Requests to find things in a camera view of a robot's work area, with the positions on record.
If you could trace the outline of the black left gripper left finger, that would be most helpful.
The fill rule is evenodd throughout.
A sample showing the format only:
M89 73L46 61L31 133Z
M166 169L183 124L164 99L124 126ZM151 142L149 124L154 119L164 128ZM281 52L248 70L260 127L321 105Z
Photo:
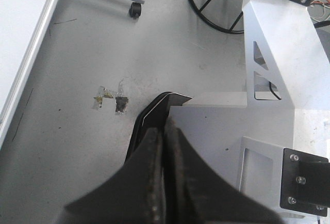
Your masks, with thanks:
M150 128L108 181L64 207L64 223L163 223L161 133Z

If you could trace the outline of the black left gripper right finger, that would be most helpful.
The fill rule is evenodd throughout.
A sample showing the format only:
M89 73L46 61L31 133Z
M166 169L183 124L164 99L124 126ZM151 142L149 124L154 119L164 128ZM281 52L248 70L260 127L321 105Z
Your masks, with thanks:
M283 223L214 172L173 122L165 124L164 147L169 223Z

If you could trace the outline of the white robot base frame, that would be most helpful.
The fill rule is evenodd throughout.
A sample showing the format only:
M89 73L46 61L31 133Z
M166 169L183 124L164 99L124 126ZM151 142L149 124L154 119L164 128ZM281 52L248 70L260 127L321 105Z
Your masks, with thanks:
M170 117L208 166L285 223L329 223L280 207L284 148L329 160L329 60L307 8L243 0L246 89L207 92Z

